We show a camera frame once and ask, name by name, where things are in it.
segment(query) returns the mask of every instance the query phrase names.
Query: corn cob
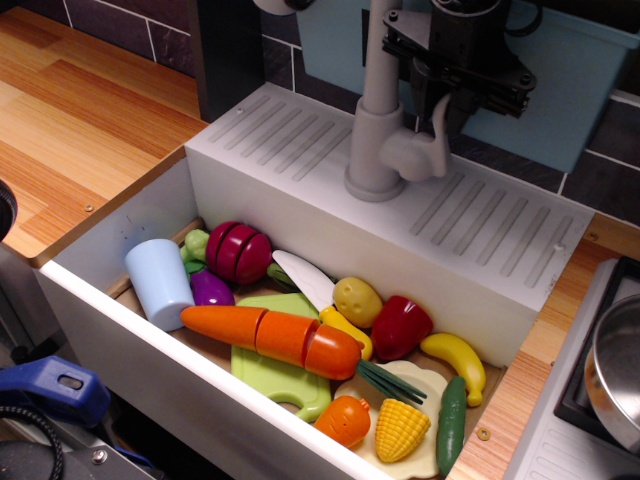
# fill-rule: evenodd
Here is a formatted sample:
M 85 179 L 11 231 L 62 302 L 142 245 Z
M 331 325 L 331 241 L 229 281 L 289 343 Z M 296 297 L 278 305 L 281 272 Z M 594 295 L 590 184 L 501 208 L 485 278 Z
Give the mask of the corn cob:
M 382 403 L 376 425 L 376 453 L 385 463 L 393 463 L 413 452 L 431 427 L 420 410 L 393 398 Z

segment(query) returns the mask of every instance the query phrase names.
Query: blue plastic cup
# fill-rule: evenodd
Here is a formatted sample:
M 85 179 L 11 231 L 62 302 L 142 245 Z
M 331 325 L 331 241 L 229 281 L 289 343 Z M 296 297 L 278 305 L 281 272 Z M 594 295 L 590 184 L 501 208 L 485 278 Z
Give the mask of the blue plastic cup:
M 124 263 L 147 320 L 165 332 L 183 327 L 180 312 L 195 302 L 178 245 L 147 240 L 133 247 Z

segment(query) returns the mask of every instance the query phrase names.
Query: yellow banana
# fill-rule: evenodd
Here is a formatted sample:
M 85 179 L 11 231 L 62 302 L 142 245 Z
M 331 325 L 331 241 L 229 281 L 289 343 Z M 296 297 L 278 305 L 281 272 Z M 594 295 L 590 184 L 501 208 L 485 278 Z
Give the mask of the yellow banana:
M 484 366 L 471 345 L 451 333 L 435 333 L 422 340 L 420 348 L 427 355 L 449 363 L 464 378 L 469 392 L 467 405 L 477 407 L 482 403 L 482 390 L 487 377 Z

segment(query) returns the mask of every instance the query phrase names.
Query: wooden surface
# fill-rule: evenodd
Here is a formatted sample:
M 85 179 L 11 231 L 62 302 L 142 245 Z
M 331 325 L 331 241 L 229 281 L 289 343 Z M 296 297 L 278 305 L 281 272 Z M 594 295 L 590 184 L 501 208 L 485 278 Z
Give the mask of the wooden surface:
M 640 230 L 594 217 L 448 478 L 503 477 L 598 265 L 621 255 L 640 260 L 638 239 Z
M 0 14 L 0 178 L 18 199 L 4 246 L 42 265 L 206 125 L 193 78 L 21 8 Z

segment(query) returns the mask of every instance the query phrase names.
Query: plastic knife blade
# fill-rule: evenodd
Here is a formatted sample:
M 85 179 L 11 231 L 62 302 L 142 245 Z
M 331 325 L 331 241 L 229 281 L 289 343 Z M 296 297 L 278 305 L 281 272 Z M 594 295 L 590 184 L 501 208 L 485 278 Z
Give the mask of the plastic knife blade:
M 283 250 L 274 251 L 272 257 L 318 312 L 333 305 L 334 284 L 322 270 Z
M 276 250 L 272 253 L 272 257 L 315 309 L 318 310 L 320 321 L 343 330 L 355 338 L 360 344 L 362 358 L 369 360 L 373 354 L 371 338 L 353 326 L 333 306 L 333 289 L 335 285 L 331 279 L 318 267 L 292 253 Z

